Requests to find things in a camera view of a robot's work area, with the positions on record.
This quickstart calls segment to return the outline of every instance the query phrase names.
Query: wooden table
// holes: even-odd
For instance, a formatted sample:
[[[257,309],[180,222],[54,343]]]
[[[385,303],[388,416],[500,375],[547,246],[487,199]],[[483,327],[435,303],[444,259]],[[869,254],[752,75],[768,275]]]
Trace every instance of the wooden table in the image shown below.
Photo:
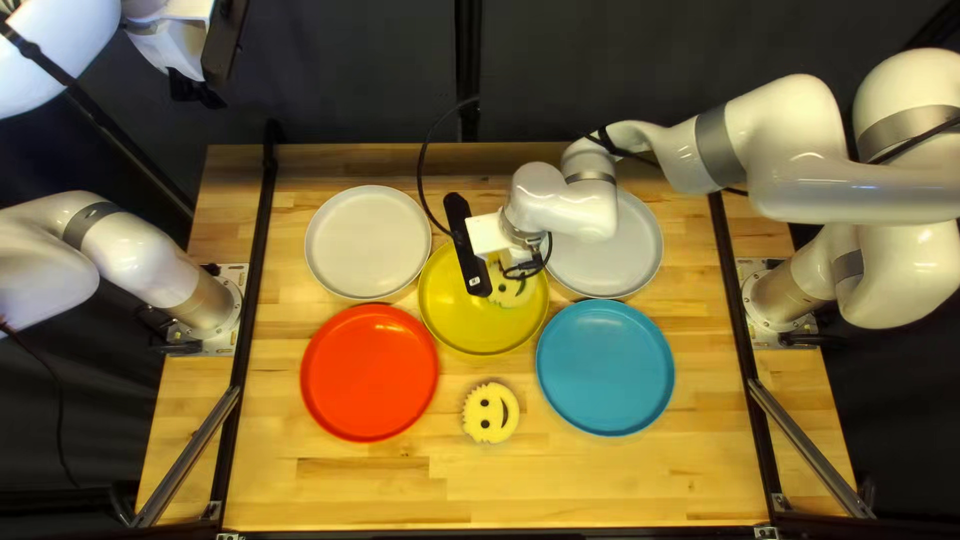
[[[531,160],[558,163],[561,143],[437,144],[427,156],[432,209],[457,190],[474,213],[503,202],[510,175]],[[767,519],[731,324],[704,196],[674,192],[660,171],[618,164],[620,185],[657,216],[663,264],[627,300],[660,326],[673,351],[673,399],[649,429],[623,439],[577,431],[549,407],[533,372],[535,342],[476,361],[438,344],[442,375],[427,413],[388,441],[351,444],[323,431],[300,399],[300,358],[313,332],[355,303],[326,292],[303,259],[317,208],[357,184],[416,198],[419,145],[279,147],[262,290],[233,461],[225,528],[600,528],[752,525]],[[199,262],[249,259],[261,179],[259,146],[211,146],[189,253]],[[786,225],[760,218],[745,198],[724,196],[740,257],[788,257]],[[446,241],[434,231],[434,248]],[[551,314],[577,297],[551,279]],[[416,288],[395,305],[418,315]],[[761,378],[848,481],[851,467],[819,351],[757,353]],[[167,358],[140,482],[143,504],[227,387],[229,358]],[[497,377],[522,416],[501,445],[461,432],[468,390]],[[839,506],[785,442],[775,449],[795,507]],[[217,444],[204,453],[163,522],[195,519],[209,498]]]

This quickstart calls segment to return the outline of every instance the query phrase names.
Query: cable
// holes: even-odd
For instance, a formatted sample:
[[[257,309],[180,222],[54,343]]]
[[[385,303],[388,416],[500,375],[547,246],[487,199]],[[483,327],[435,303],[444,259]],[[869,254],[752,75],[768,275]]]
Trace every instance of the cable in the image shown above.
[[[914,135],[906,139],[903,142],[903,144],[901,144],[897,148],[894,148],[893,150],[889,150],[883,154],[880,154],[879,156],[873,158],[872,160],[867,161],[867,164],[878,165],[880,163],[883,163],[884,161],[889,160],[893,156],[896,156],[897,154],[900,154],[902,152],[906,152],[907,150],[913,148],[914,146],[917,146],[921,142],[924,142],[925,140],[931,138],[934,135],[941,134],[946,130],[952,128],[953,126],[956,126],[957,124],[960,124],[960,116],[957,116],[956,118],[951,118],[950,120],[944,122],[943,124],[935,126],[929,130],[926,130],[925,132],[919,135]]]
[[[57,457],[60,459],[60,467],[63,468],[63,473],[66,475],[66,479],[70,480],[70,483],[77,489],[81,489],[80,485],[73,478],[73,473],[70,472],[70,467],[66,464],[66,457],[63,454],[63,382],[60,380],[60,377],[57,376],[57,372],[50,367],[50,364],[41,358],[33,349],[27,347],[27,345],[20,339],[20,336],[10,328],[6,322],[0,320],[0,331],[5,333],[13,340],[14,343],[20,346],[21,349],[26,351],[36,358],[36,361],[40,362],[50,373],[50,377],[54,380],[54,385],[57,388]]]
[[[590,142],[603,146],[604,150],[606,150],[611,156],[617,156],[618,158],[633,158],[662,170],[662,167],[660,167],[660,164],[656,161],[648,160],[647,158],[635,152],[618,148],[615,144],[613,144],[613,140],[610,139],[610,134],[607,133],[607,126],[601,126],[600,129],[594,131],[600,135],[599,138],[593,136],[592,134],[586,134],[584,135],[584,138]]]
[[[537,258],[540,256],[540,254],[537,254],[537,258],[534,258],[533,260],[523,261],[522,263],[515,264],[514,266],[511,266],[510,268],[507,268],[507,269],[504,269],[503,265],[500,265],[500,273],[503,274],[503,278],[505,280],[514,280],[516,282],[522,282],[527,278],[533,278],[541,270],[546,268],[547,262],[550,262],[550,255],[553,254],[553,233],[551,233],[550,231],[547,231],[546,239],[548,242],[550,242],[550,245],[546,247],[546,257],[538,260]],[[510,273],[516,270],[533,270],[533,272],[531,272],[530,274],[520,274],[519,276],[516,276],[516,275],[511,276]]]
[[[453,114],[454,112],[466,107],[467,105],[477,103],[479,101],[480,101],[480,96],[474,96],[469,99],[465,99],[464,101],[454,106],[453,109],[448,110],[447,112],[444,113],[443,116],[438,118],[437,121],[434,122],[432,126],[430,126],[430,130],[426,132],[426,138],[423,140],[423,146],[420,147],[420,157],[417,159],[417,193],[420,194],[420,204],[423,205],[423,211],[426,212],[426,216],[430,218],[430,221],[432,221],[433,224],[437,226],[437,229],[440,229],[440,231],[446,234],[447,236],[451,236],[450,231],[448,231],[446,227],[444,227],[443,225],[440,224],[439,221],[437,221],[437,218],[434,217],[433,212],[430,211],[430,207],[426,204],[426,197],[423,196],[423,162],[424,162],[424,159],[426,158],[426,147],[428,144],[430,144],[430,138],[433,137],[433,130],[437,129],[437,126],[443,123],[444,120],[446,120],[446,118],[450,114]]]

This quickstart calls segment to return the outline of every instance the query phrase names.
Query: metal frame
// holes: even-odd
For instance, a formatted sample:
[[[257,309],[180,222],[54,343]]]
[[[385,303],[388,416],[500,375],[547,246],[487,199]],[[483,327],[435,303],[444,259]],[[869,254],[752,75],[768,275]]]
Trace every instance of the metal frame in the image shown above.
[[[204,452],[206,445],[210,443],[213,434],[223,425],[224,420],[227,419],[227,415],[229,415],[237,405],[239,397],[239,387],[231,386],[227,389],[227,392],[220,398],[220,401],[210,410],[210,414],[206,416],[206,419],[200,425],[197,432],[190,438],[190,442],[183,448],[183,452],[177,457],[177,461],[174,461],[173,466],[167,471],[166,476],[164,476],[160,484],[157,485],[154,493],[152,493],[150,498],[143,504],[139,513],[133,516],[129,527],[145,528],[156,524],[156,521],[160,519],[163,511],[167,509],[170,501],[177,495],[177,491],[183,485],[186,476],[190,474],[193,466],[197,464],[197,460],[200,459],[200,454]]]

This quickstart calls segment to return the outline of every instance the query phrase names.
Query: metal mounting plate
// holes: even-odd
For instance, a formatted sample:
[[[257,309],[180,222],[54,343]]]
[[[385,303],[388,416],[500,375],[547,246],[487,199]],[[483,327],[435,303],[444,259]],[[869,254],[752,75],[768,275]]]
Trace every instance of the metal mounting plate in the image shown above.
[[[736,259],[736,275],[737,278],[743,283],[747,278],[750,278],[753,274],[763,273],[771,268],[775,268],[776,264],[770,265],[770,262],[779,262],[783,261],[783,258],[744,258],[738,257]],[[764,351],[770,349],[816,349],[816,345],[789,345],[784,346],[780,344],[780,333],[768,328],[764,328],[761,325],[755,323],[750,316],[747,316],[747,329],[750,332],[750,342],[754,346],[755,351]],[[798,321],[797,329],[791,333],[799,335],[814,335],[819,333],[817,329],[817,320],[813,317],[812,314],[807,314],[803,319]]]
[[[220,333],[211,333],[212,337],[203,339],[203,348],[198,353],[171,353],[170,356],[233,356],[236,348],[237,331],[239,326],[240,305],[243,297],[247,293],[247,271],[249,265],[246,262],[235,264],[219,264],[220,275],[217,280],[224,282],[224,285],[230,289],[234,296],[235,309],[233,315],[228,319],[224,331]],[[187,341],[196,341],[193,336],[187,334],[187,327],[182,324],[176,324],[167,330],[167,343],[183,343]]]

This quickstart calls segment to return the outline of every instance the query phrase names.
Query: plate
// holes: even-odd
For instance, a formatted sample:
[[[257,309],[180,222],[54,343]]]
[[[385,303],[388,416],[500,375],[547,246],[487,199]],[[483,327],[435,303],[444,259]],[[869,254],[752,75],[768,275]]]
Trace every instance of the plate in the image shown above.
[[[553,234],[553,253],[546,269],[577,294],[590,298],[624,297],[652,280],[660,268],[663,236],[653,212],[622,189],[617,191],[616,208],[616,235],[610,240],[584,242],[566,234]]]
[[[429,332],[395,307],[368,304],[337,313],[303,353],[300,390],[325,430],[348,441],[392,437],[421,417],[437,388]]]
[[[614,300],[560,311],[537,345],[543,396],[576,428],[629,435],[653,424],[673,393],[670,346],[643,313]]]
[[[549,285],[543,272],[524,282],[499,279],[488,265],[489,298],[467,293],[452,243],[440,247],[420,273],[418,299],[423,324],[448,347],[470,355],[507,353],[533,337],[546,319]]]
[[[406,193],[358,185],[317,210],[306,229],[304,253],[326,290],[351,300],[375,300],[417,278],[430,255],[430,225]]]

